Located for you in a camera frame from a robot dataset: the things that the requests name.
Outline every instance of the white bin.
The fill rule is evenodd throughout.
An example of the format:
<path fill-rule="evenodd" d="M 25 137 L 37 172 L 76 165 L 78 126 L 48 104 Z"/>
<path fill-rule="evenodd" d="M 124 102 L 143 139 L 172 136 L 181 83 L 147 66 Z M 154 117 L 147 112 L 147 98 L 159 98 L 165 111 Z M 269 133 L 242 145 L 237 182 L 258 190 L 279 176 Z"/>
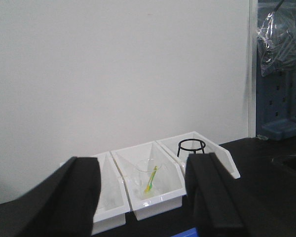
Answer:
<path fill-rule="evenodd" d="M 123 178 L 109 152 L 95 155 L 101 170 L 101 194 L 93 217 L 92 234 L 125 225 L 125 213 L 130 211 Z"/>
<path fill-rule="evenodd" d="M 115 150 L 111 153 L 125 180 L 131 208 L 137 220 L 182 205 L 182 196 L 186 192 L 180 167 L 156 142 Z M 159 166 L 153 177 L 152 188 L 147 193 L 142 191 L 143 183 L 139 180 L 143 174 L 136 168 L 136 165 L 142 161 L 146 161 L 147 166 Z"/>
<path fill-rule="evenodd" d="M 204 148 L 205 153 L 210 153 L 214 152 L 217 156 L 217 158 L 221 161 L 223 166 L 229 171 L 229 173 L 235 178 L 240 178 L 239 171 L 232 159 L 231 154 L 229 153 L 228 150 L 225 148 L 215 144 L 214 142 L 208 140 L 206 137 L 200 135 L 199 133 L 193 131 L 189 133 L 185 133 L 182 135 L 170 137 L 170 138 L 165 138 L 161 140 L 157 140 L 157 143 L 180 165 L 181 170 L 183 174 L 185 175 L 185 166 L 186 166 L 186 160 L 189 155 L 189 153 L 193 152 L 188 152 L 185 150 L 180 150 L 180 155 L 177 157 L 178 153 L 178 148 L 179 148 L 179 142 L 184 140 L 184 139 L 200 139 L 205 142 L 206 146 Z M 196 141 L 189 141 L 185 142 L 182 144 L 187 149 L 195 149 L 199 147 L 199 142 Z"/>

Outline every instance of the black wire stand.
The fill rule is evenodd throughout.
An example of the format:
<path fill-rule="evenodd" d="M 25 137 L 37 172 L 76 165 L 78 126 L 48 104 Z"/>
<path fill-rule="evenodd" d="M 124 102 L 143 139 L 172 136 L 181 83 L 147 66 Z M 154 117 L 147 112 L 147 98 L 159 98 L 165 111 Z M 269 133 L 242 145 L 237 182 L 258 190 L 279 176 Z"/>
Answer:
<path fill-rule="evenodd" d="M 184 142 L 187 142 L 187 141 L 196 141 L 196 142 L 199 142 L 200 144 L 200 147 L 199 148 L 195 148 L 195 149 L 188 149 L 188 148 L 185 148 L 182 146 L 182 143 Z M 179 148 L 178 148 L 178 154 L 177 154 L 177 157 L 179 157 L 180 155 L 180 150 L 185 150 L 185 151 L 188 151 L 188 152 L 194 152 L 194 154 L 196 154 L 197 151 L 200 151 L 202 150 L 203 154 L 205 153 L 204 152 L 204 148 L 206 147 L 206 144 L 204 141 L 200 140 L 200 139 L 195 139 L 195 138 L 189 138 L 189 139 L 184 139 L 182 141 L 179 142 Z"/>

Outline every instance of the black countertop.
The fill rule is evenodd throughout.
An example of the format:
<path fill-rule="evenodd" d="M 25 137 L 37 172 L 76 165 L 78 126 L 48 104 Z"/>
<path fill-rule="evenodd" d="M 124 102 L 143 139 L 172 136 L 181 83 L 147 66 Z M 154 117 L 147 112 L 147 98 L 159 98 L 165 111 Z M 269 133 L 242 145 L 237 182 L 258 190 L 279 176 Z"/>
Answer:
<path fill-rule="evenodd" d="M 282 162 L 296 157 L 296 137 L 277 142 L 246 138 L 221 146 L 230 151 L 242 187 L 296 236 L 296 171 Z"/>
<path fill-rule="evenodd" d="M 296 137 L 283 141 L 244 138 L 221 146 L 230 151 L 241 174 L 242 186 L 261 203 L 261 210 L 266 210 L 268 216 L 279 220 L 277 223 L 285 225 L 292 236 L 296 236 L 296 172 L 280 162 L 283 157 L 296 156 Z M 265 220 L 264 228 L 268 228 L 267 222 L 272 219 Z M 126 225 L 94 236 L 170 237 L 193 227 L 189 203 L 184 197 L 181 208 L 141 221 L 130 212 L 126 214 Z"/>

